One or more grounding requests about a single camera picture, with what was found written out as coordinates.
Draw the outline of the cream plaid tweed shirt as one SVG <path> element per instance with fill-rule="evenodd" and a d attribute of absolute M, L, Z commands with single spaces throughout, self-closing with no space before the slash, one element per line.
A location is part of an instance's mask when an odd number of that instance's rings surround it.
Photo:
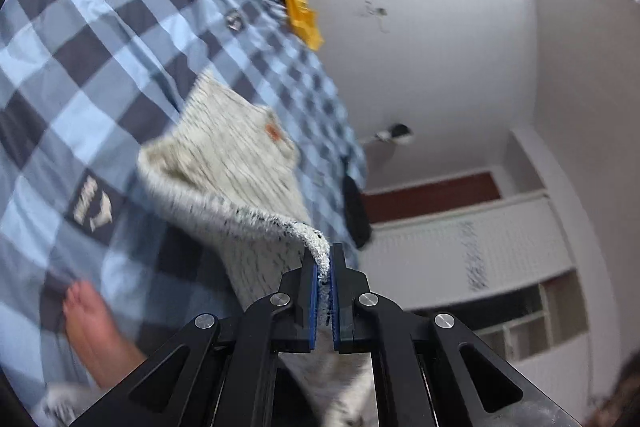
<path fill-rule="evenodd" d="M 142 146 L 138 171 L 160 213 L 219 256 L 243 307 L 273 293 L 282 275 L 311 254 L 318 268 L 317 347 L 283 361 L 322 425 L 349 426 L 372 392 L 371 360 L 332 349 L 330 245 L 311 224 L 295 176 L 298 161 L 271 108 L 202 72 L 178 124 Z"/>

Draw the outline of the white louvered wardrobe door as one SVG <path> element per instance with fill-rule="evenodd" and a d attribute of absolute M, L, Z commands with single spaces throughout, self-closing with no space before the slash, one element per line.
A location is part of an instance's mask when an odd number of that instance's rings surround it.
<path fill-rule="evenodd" d="M 510 362 L 589 329 L 575 256 L 544 191 L 375 225 L 359 266 L 377 293 L 454 314 Z"/>

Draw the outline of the black garment on bed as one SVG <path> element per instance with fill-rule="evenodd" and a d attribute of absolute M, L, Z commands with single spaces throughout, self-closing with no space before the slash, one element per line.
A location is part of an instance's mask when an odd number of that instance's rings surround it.
<path fill-rule="evenodd" d="M 355 180 L 349 176 L 349 158 L 342 156 L 341 162 L 343 166 L 342 193 L 345 225 L 355 247 L 362 249 L 372 239 L 372 227 L 359 187 Z"/>

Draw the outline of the dark red door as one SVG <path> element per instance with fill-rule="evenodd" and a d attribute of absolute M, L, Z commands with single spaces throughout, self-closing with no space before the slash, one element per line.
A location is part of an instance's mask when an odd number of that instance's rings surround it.
<path fill-rule="evenodd" d="M 500 198 L 491 173 L 480 172 L 472 176 L 364 195 L 363 204 L 371 223 L 383 223 L 495 202 Z"/>

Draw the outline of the blue checkered bed sheet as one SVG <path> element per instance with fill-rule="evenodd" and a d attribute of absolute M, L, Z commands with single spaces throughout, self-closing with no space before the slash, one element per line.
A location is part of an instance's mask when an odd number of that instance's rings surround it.
<path fill-rule="evenodd" d="M 1 367 L 25 407 L 88 384 L 62 301 L 101 291 L 151 352 L 202 312 L 239 310 L 217 256 L 154 211 L 140 146 L 198 74 L 273 108 L 298 146 L 311 223 L 348 243 L 342 180 L 366 162 L 318 56 L 278 0 L 6 0 L 1 10 Z"/>

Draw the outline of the yellow cloth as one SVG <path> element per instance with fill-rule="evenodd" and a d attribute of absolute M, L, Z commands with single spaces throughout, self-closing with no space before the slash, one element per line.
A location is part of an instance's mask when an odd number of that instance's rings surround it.
<path fill-rule="evenodd" d="M 284 0 L 288 23 L 294 34 L 303 43 L 317 52 L 324 40 L 317 24 L 317 13 L 308 5 L 307 0 Z"/>

